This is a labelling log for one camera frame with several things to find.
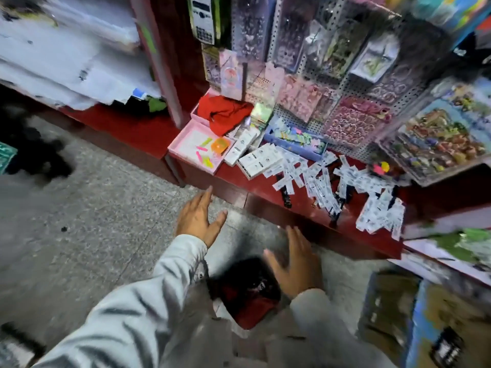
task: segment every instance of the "floor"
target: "floor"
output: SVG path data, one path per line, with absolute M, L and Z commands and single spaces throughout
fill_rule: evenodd
M 40 186 L 23 175 L 0 178 L 0 324 L 12 321 L 48 347 L 80 326 L 116 286 L 147 277 L 172 240 L 183 203 L 179 188 L 40 118 L 76 164 L 65 180 Z M 229 215 L 206 260 L 218 274 L 234 260 L 270 248 L 286 255 L 284 230 L 214 199 L 210 218 Z M 333 233 L 332 240 L 341 240 Z M 385 261 L 352 261 L 323 248 L 325 286 L 349 330 L 358 323 L 368 279 Z

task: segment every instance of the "green tape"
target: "green tape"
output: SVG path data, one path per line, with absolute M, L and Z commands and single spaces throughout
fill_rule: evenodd
M 155 54 L 157 52 L 157 49 L 155 48 L 155 44 L 153 43 L 152 34 L 148 30 L 148 28 L 145 27 L 144 25 L 140 24 L 140 28 L 141 28 L 141 32 L 143 34 L 143 37 L 145 38 L 145 41 L 147 42 L 147 46 L 150 49 L 150 52 L 152 54 Z

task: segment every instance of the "open pink box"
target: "open pink box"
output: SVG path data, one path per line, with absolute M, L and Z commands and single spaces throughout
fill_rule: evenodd
M 209 88 L 206 94 L 209 94 L 211 97 L 216 97 L 220 95 L 219 92 L 212 88 Z M 199 123 L 202 123 L 203 125 L 206 125 L 207 127 L 210 127 L 210 122 L 208 120 L 198 116 L 198 106 L 199 104 L 197 103 L 196 106 L 193 108 L 193 111 L 191 112 L 191 118 L 198 121 Z
M 217 155 L 211 151 L 211 144 L 218 138 L 226 138 L 230 141 L 230 146 L 222 155 Z M 169 145 L 169 152 L 207 173 L 215 174 L 218 167 L 223 162 L 228 150 L 235 143 L 229 137 L 220 137 L 201 121 L 192 118 Z

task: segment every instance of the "light gray sleeve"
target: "light gray sleeve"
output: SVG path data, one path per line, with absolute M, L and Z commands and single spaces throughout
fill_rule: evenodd
M 206 251 L 197 237 L 176 237 L 157 262 L 153 278 L 112 291 L 82 327 L 34 366 L 157 368 Z
M 290 309 L 323 364 L 347 368 L 396 367 L 375 346 L 354 338 L 323 290 L 304 291 L 291 302 Z

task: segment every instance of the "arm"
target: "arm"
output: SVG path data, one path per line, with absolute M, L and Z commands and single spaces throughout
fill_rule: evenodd
M 206 251 L 201 239 L 177 236 L 157 262 L 153 278 L 112 291 L 81 328 L 35 366 L 157 368 Z
M 300 293 L 290 309 L 321 362 L 353 368 L 395 368 L 375 346 L 354 338 L 323 290 Z

